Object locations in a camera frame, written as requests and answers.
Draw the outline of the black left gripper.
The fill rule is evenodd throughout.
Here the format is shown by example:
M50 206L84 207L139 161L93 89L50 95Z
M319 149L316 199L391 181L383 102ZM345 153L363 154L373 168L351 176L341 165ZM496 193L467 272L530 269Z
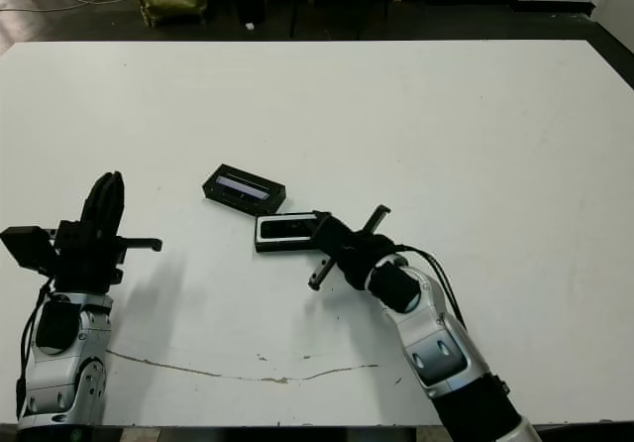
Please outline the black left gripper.
M93 184L84 201L81 222L61 221L53 248L54 288L57 292L108 292L119 284L119 268L130 249L160 252L158 238L117 235L124 211L125 184L119 171L106 172Z

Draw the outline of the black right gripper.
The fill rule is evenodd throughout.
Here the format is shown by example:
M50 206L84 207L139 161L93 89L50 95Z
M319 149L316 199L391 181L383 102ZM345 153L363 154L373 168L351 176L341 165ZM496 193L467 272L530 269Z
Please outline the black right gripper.
M315 211L317 224L312 231L311 240L314 247L327 258L321 261L309 278L309 287L319 290L328 272L337 265L353 288L362 289L364 278L381 259L380 254L388 254L393 246L389 239L373 233L389 212L387 206L379 205L364 227L353 231L332 213Z

